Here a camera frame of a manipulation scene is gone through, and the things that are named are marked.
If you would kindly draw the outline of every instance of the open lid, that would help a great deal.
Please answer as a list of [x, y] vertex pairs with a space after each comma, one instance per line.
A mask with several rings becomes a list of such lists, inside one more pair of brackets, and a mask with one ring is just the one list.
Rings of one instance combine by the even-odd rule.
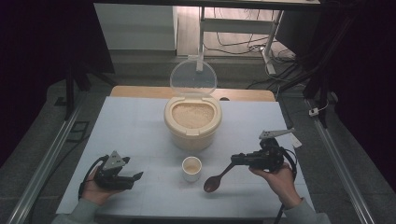
[[170, 83], [179, 94], [210, 94], [218, 86], [218, 79], [208, 63], [188, 59], [174, 68]]

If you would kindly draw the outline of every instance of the sleeve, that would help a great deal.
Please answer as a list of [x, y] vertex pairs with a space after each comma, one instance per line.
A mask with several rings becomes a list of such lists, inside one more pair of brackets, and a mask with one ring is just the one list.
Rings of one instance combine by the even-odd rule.
[[325, 213], [317, 214], [304, 198], [299, 205], [283, 212], [290, 224], [331, 224]]
[[80, 199], [70, 215], [60, 214], [51, 224], [93, 224], [99, 205], [85, 199]]

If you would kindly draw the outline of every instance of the wooden floor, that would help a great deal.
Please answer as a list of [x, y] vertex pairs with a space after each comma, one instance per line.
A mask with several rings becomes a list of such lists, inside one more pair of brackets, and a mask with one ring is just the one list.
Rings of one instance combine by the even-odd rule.
[[[260, 20], [272, 21], [277, 11], [240, 9], [240, 8], [205, 8], [206, 18], [238, 19], [238, 20]], [[177, 7], [177, 55], [197, 55], [199, 44], [199, 20], [201, 9], [199, 7]], [[257, 57], [262, 55], [257, 49], [249, 52], [251, 46], [263, 45], [268, 35], [248, 35], [230, 33], [204, 34], [204, 55], [220, 57]], [[274, 42], [272, 50], [277, 54], [286, 49], [282, 44]], [[292, 52], [282, 51], [289, 56]]]

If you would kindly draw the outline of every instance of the white cup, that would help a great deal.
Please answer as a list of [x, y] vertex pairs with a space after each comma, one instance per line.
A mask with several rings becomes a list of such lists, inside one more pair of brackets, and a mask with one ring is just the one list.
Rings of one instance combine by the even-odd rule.
[[197, 181], [201, 176], [202, 164], [196, 157], [188, 157], [184, 159], [181, 167], [183, 168], [184, 179], [189, 182]]

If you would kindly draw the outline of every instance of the spoon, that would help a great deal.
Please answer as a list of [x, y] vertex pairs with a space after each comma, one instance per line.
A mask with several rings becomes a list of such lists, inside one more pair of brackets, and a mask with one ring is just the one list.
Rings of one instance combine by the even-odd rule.
[[214, 175], [214, 176], [210, 176], [205, 184], [204, 184], [204, 191], [210, 193], [215, 191], [216, 189], [219, 188], [220, 186], [220, 180], [221, 178], [227, 174], [227, 172], [229, 172], [231, 169], [233, 168], [233, 164], [231, 163], [230, 165], [227, 166], [227, 168], [225, 168], [225, 170], [220, 174], [220, 175]]

